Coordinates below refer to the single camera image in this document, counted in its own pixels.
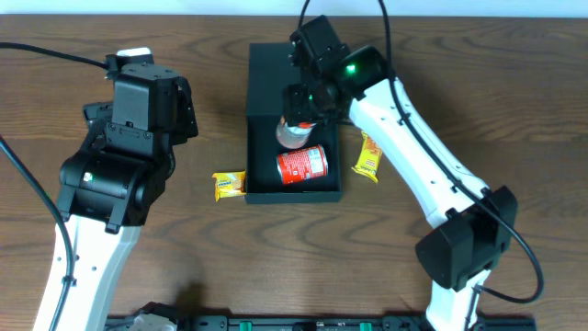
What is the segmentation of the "red Pringles can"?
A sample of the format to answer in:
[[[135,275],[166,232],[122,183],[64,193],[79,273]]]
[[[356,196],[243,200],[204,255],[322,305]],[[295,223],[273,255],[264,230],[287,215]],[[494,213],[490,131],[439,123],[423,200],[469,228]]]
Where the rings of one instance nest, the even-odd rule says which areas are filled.
[[[276,129],[276,138],[285,148],[290,150],[300,149],[309,140],[314,127],[315,123],[306,122],[296,126],[289,126],[286,119],[281,117]]]
[[[277,156],[277,172],[284,185],[328,175],[324,148],[318,144]]]

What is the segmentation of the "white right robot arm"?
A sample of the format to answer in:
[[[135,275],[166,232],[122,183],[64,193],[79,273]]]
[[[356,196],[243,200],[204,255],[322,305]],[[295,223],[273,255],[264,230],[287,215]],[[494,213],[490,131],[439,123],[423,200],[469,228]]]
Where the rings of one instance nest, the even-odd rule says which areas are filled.
[[[350,120],[375,141],[433,229],[415,247],[432,280],[427,324],[473,328],[484,282],[512,239],[513,193],[490,190],[448,151],[374,47],[296,45],[289,58],[302,81],[284,91],[286,122]]]

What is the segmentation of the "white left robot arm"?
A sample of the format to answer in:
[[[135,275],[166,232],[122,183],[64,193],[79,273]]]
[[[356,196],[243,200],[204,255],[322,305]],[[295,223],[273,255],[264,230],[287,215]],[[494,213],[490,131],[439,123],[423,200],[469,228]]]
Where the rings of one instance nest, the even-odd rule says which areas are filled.
[[[86,104],[88,133],[60,169],[57,236],[37,330],[99,330],[130,251],[175,171],[174,146],[197,136],[188,81],[149,63],[124,65],[114,98]]]

